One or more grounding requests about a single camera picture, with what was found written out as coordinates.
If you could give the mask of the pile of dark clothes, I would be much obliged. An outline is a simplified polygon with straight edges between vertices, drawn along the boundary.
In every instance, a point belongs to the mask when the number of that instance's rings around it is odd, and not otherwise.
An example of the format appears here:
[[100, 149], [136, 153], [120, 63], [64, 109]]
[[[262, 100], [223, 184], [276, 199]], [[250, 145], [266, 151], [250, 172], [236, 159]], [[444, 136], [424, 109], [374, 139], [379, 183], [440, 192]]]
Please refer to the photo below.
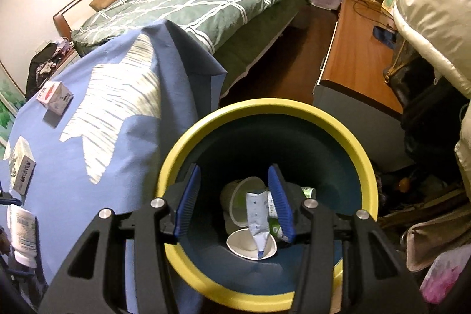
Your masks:
[[31, 99], [73, 51], [73, 42], [60, 38], [47, 43], [29, 63], [26, 100]]

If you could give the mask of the wooden bed with headboard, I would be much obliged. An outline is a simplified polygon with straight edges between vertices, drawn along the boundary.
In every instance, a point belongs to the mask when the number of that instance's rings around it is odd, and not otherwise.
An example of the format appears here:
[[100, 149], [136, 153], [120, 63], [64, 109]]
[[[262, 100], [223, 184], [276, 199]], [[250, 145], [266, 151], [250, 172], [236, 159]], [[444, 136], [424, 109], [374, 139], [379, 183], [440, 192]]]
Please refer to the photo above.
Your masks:
[[132, 29], [177, 24], [226, 69], [220, 96], [272, 47], [308, 0], [73, 0], [53, 17], [80, 56]]

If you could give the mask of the white tube with barcode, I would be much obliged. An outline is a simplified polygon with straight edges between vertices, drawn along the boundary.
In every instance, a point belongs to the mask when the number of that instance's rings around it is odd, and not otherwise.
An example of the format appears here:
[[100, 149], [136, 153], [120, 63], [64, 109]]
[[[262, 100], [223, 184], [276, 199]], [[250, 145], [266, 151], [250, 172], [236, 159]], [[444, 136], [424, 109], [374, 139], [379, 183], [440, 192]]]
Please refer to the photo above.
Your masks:
[[36, 217], [21, 206], [8, 208], [8, 223], [14, 259], [30, 269], [37, 268]]

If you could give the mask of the blue white toothpaste tube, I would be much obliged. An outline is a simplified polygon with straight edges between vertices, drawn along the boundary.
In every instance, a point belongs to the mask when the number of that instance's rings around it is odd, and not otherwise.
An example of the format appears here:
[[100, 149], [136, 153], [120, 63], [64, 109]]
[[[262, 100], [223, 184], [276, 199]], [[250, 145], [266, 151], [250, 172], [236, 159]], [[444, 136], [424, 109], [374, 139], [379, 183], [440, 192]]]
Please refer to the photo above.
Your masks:
[[246, 193], [246, 211], [248, 229], [259, 250], [259, 257], [263, 255], [267, 238], [270, 233], [268, 222], [268, 192], [257, 191]]

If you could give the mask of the small green carton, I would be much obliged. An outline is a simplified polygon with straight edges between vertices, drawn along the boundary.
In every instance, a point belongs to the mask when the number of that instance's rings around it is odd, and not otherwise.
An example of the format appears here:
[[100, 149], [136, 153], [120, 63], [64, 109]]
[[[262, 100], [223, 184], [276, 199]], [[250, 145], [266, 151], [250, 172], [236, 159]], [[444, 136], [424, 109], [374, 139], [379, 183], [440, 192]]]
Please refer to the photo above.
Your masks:
[[269, 191], [267, 203], [271, 234], [277, 240], [292, 243], [295, 238], [294, 217], [287, 197], [273, 195]]

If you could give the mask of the wooden side desk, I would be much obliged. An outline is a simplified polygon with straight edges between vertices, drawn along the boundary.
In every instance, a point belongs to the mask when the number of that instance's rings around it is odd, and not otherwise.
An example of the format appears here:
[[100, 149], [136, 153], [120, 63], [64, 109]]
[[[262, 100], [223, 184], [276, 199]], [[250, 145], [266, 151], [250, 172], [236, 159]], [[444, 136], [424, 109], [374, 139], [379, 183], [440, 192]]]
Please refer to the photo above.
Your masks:
[[374, 37], [375, 26], [395, 31], [394, 19], [378, 2], [342, 0], [318, 85], [399, 119], [402, 106], [382, 74], [391, 63], [393, 50]]

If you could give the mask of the green plaid duvet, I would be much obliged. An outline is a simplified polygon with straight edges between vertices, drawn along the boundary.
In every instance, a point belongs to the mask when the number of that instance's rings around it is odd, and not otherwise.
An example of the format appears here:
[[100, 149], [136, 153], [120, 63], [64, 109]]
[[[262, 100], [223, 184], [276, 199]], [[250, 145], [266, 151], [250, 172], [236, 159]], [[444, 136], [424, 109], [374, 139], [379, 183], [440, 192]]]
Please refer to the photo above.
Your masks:
[[117, 0], [71, 33], [80, 49], [169, 20], [215, 53], [240, 28], [284, 0]]

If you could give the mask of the green tea carton box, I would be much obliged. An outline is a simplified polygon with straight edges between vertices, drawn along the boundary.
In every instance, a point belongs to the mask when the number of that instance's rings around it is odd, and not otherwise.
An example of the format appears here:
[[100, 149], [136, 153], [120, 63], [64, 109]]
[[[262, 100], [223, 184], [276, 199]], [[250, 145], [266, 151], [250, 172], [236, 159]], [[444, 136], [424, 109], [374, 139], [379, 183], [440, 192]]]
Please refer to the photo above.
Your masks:
[[29, 142], [19, 136], [14, 146], [7, 143], [3, 159], [7, 161], [10, 174], [10, 190], [25, 196], [36, 162]]

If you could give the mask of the sliding wardrobe glass door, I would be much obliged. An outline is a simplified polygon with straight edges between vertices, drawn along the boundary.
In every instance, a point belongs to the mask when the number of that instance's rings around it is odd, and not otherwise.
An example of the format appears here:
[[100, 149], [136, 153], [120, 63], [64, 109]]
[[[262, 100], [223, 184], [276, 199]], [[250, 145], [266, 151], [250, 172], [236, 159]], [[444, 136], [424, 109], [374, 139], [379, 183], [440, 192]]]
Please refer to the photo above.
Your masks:
[[3, 153], [18, 111], [26, 102], [24, 93], [3, 64], [0, 64], [0, 100], [1, 153]]

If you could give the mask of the pink strawberry milk carton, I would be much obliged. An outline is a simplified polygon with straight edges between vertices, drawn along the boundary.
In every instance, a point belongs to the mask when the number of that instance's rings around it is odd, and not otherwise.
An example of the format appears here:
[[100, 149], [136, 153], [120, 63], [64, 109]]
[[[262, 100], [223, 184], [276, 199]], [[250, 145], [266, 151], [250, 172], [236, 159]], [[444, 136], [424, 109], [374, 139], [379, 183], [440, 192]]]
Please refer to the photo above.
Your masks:
[[46, 81], [36, 95], [38, 103], [58, 116], [63, 115], [71, 99], [73, 93], [61, 81], [55, 80]]

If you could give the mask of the white paper cup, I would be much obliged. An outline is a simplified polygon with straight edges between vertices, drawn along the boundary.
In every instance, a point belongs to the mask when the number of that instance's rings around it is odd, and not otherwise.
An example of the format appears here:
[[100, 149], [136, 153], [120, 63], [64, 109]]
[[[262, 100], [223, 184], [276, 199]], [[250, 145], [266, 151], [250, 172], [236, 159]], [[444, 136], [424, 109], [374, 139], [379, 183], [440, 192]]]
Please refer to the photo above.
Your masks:
[[278, 251], [276, 240], [269, 234], [263, 255], [259, 257], [258, 247], [248, 228], [231, 233], [226, 240], [226, 245], [234, 255], [249, 261], [266, 260], [275, 256]]

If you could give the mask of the clear green label jar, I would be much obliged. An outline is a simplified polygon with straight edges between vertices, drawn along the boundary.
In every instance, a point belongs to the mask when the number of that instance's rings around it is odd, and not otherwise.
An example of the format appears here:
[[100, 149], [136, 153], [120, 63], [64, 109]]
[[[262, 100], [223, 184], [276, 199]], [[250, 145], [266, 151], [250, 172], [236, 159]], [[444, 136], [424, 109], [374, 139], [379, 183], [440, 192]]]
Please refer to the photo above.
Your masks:
[[307, 199], [316, 199], [316, 190], [313, 187], [302, 187], [302, 192]]

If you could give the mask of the white bedside cabinet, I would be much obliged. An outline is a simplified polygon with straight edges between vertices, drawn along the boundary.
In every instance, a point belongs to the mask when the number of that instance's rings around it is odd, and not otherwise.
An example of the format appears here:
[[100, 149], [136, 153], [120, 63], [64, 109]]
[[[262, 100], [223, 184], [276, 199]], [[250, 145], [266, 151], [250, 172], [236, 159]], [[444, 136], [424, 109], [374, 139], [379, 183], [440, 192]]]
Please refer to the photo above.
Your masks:
[[59, 75], [61, 72], [63, 72], [65, 69], [67, 69], [69, 66], [71, 66], [80, 59], [81, 57], [76, 51], [76, 49], [71, 49], [71, 51], [68, 52], [64, 60], [59, 63], [58, 67], [54, 70], [50, 78], [54, 78], [55, 76]]

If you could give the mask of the pink floral bag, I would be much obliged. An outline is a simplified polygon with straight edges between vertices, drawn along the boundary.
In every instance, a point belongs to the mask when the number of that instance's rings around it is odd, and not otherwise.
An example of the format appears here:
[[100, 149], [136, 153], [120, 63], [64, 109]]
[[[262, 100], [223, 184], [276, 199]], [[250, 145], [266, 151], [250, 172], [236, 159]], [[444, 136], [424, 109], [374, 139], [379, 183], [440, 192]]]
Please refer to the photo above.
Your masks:
[[424, 301], [440, 304], [470, 260], [470, 207], [418, 223], [406, 232], [406, 266], [427, 271], [420, 286]]

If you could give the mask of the paper noodle bowl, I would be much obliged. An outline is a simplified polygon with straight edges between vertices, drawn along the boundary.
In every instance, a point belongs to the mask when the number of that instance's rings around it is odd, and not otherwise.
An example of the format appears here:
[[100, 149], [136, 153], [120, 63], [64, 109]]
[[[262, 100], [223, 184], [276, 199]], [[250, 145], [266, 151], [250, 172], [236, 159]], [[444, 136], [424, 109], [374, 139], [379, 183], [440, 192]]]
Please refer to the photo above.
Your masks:
[[229, 182], [220, 194], [220, 202], [226, 223], [234, 225], [236, 228], [247, 227], [246, 194], [264, 189], [264, 182], [258, 177], [248, 177]]

